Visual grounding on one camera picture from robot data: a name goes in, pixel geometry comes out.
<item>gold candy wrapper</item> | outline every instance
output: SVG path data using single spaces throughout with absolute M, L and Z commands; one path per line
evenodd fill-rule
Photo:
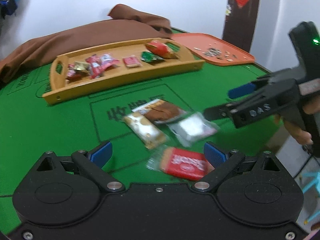
M 167 140 L 166 135 L 139 112 L 125 116 L 123 120 L 149 150 L 156 148 Z
M 73 69 L 83 73 L 90 73 L 89 68 L 90 63 L 75 61 L 75 66 Z

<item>wooden tray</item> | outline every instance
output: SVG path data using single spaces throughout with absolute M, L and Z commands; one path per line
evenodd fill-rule
M 209 34 L 177 33 L 172 36 L 172 39 L 181 45 L 186 46 L 194 55 L 204 59 L 209 64 L 217 66 L 231 66 L 254 63 L 255 61 L 254 56 L 248 52 Z M 208 51 L 209 48 L 220 50 L 221 55 L 219 57 L 221 57 L 222 60 L 217 59 L 217 57 L 205 56 L 203 52 Z
M 141 62 L 142 67 L 127 68 L 122 61 L 122 57 L 135 55 L 140 58 L 141 52 L 148 51 L 144 44 L 152 40 L 155 39 L 110 43 L 57 56 L 50 68 L 50 85 L 52 91 L 43 94 L 42 97 L 50 105 L 53 105 L 125 84 L 177 73 L 196 71 L 202 68 L 204 60 L 195 60 L 192 53 L 185 46 L 172 40 L 160 38 L 156 40 L 173 47 L 179 59 L 166 59 L 154 65 Z M 114 58 L 119 59 L 121 62 L 117 67 L 107 69 L 102 77 L 90 79 L 90 77 L 87 76 L 76 82 L 69 82 L 65 79 L 68 72 L 68 64 L 73 64 L 75 61 L 85 62 L 85 59 L 93 54 L 102 55 L 105 53 L 111 53 Z M 56 70 L 59 65 L 62 66 L 62 70 L 59 71 L 60 73 Z

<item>black robotic device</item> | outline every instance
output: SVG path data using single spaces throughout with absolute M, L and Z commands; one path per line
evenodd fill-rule
M 307 115 L 302 107 L 320 94 L 320 37 L 313 22 L 302 22 L 289 33 L 300 64 L 257 78 L 229 91 L 233 98 L 246 98 L 205 109 L 209 120 L 231 118 L 239 128 L 273 114 L 311 133 L 313 155 L 320 157 L 320 113 Z
M 192 185 L 133 183 L 126 190 L 96 165 L 98 155 L 90 158 L 110 145 L 66 157 L 44 153 L 13 194 L 22 223 L 8 237 L 303 240 L 307 235 L 295 224 L 303 194 L 269 152 L 235 153 Z M 100 156 L 108 155 L 107 161 L 110 151 Z

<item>orange plastic tray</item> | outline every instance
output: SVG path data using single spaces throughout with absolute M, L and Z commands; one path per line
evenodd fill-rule
M 254 56 L 252 56 L 248 52 L 209 34 L 177 33 L 172 35 L 172 39 L 187 47 L 192 52 L 192 54 L 204 59 L 209 64 L 217 66 L 231 66 L 254 63 L 255 61 Z M 221 55 L 218 57 L 221 57 L 222 59 L 217 59 L 217 57 L 215 56 L 205 56 L 203 52 L 208 51 L 209 48 L 220 50 Z

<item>gray floor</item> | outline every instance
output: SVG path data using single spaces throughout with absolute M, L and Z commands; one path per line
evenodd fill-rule
M 299 145 L 292 137 L 289 137 L 283 147 L 277 153 L 277 158 L 281 161 L 283 166 L 289 171 L 289 173 L 294 176 L 299 171 L 303 163 L 308 159 L 308 154 L 304 152 Z M 311 159 L 301 173 L 305 172 L 319 172 L 320 167 L 318 163 Z M 302 188 L 308 182 L 311 181 L 311 178 L 306 179 L 296 179 L 297 184 Z M 320 221 L 320 216 L 312 220 L 310 223 L 304 225 L 304 221 L 312 215 L 316 210 L 320 209 L 320 198 L 314 187 L 312 187 L 308 192 L 304 194 L 304 205 L 300 216 L 297 220 L 298 225 L 300 225 L 307 232 L 310 232 L 311 225 Z

